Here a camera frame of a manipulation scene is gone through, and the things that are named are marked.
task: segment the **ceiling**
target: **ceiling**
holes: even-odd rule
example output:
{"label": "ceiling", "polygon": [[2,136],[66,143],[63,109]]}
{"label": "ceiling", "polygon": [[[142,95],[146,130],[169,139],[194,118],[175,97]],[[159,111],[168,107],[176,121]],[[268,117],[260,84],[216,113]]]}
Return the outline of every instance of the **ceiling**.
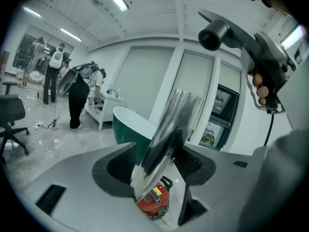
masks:
{"label": "ceiling", "polygon": [[81,38],[80,44],[89,51],[141,37],[197,40],[208,24],[197,13],[201,8],[231,20],[251,35],[272,27],[275,15],[260,0],[125,0],[129,5],[125,12],[112,0],[95,0],[96,6],[93,1],[29,0],[26,5],[42,15],[43,23]]}

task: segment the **bathtub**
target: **bathtub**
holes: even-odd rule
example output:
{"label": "bathtub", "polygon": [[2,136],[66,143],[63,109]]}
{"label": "bathtub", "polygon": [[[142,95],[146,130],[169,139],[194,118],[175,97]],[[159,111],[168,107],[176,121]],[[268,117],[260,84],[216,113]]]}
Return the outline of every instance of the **bathtub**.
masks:
{"label": "bathtub", "polygon": [[124,108],[113,110],[113,129],[117,144],[136,143],[136,163],[139,165],[157,126],[137,113]]}

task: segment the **hair salon chair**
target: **hair salon chair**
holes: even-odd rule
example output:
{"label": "hair salon chair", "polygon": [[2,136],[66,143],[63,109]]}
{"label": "hair salon chair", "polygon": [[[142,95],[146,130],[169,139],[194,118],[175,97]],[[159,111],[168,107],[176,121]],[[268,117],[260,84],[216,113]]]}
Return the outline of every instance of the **hair salon chair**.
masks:
{"label": "hair salon chair", "polygon": [[8,95],[10,87],[12,85],[17,85],[17,83],[3,82],[3,84],[6,85],[6,90],[5,95],[0,95],[0,127],[4,128],[4,131],[0,132],[0,138],[3,137],[0,158],[1,162],[5,163],[5,159],[2,155],[5,144],[9,139],[22,146],[26,155],[29,154],[26,146],[14,136],[14,134],[21,131],[26,131],[26,134],[29,135],[29,131],[27,127],[12,129],[11,126],[15,124],[15,121],[23,119],[26,116],[26,112],[23,102],[19,99],[18,95]]}

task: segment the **marble floor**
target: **marble floor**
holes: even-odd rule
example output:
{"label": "marble floor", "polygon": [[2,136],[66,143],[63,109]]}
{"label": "marble floor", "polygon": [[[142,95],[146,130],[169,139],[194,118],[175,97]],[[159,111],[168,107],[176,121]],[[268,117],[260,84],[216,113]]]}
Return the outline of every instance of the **marble floor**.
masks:
{"label": "marble floor", "polygon": [[[16,80],[6,76],[3,81]],[[30,136],[25,132],[16,134],[26,145],[28,156],[25,156],[21,147],[12,147],[11,142],[7,143],[3,154],[7,162],[4,169],[12,186],[18,191],[22,191],[31,181],[64,158],[116,144],[111,123],[104,123],[103,129],[98,131],[98,122],[86,113],[81,118],[83,127],[71,130],[68,96],[57,98],[55,110],[55,103],[45,105],[37,99],[39,91],[40,85],[30,83],[27,88],[13,86],[10,90],[10,94],[20,96],[26,111],[25,118],[16,121],[14,128],[28,127],[30,132]],[[53,122],[54,116],[60,116],[54,129],[37,127],[39,122],[47,127]],[[151,222],[163,231],[171,231],[178,227],[185,183],[175,165],[165,175],[174,183],[170,190],[169,211],[163,219]]]}

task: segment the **black pants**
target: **black pants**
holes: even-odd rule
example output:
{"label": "black pants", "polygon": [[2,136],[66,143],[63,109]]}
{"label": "black pants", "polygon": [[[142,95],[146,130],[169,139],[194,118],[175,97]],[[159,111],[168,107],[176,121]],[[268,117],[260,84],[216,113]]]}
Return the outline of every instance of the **black pants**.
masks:
{"label": "black pants", "polygon": [[50,90],[50,100],[55,102],[56,100],[56,83],[57,83],[57,76],[59,70],[51,67],[47,67],[46,75],[45,75],[45,83],[44,83],[44,94],[43,94],[43,102],[48,104],[48,87],[50,80],[52,80],[52,88]]}
{"label": "black pants", "polygon": [[85,106],[87,96],[89,93],[89,86],[84,80],[78,76],[77,80],[69,89],[69,108],[70,108],[70,128],[75,129],[79,127],[81,122],[79,116],[81,115],[82,109]]}

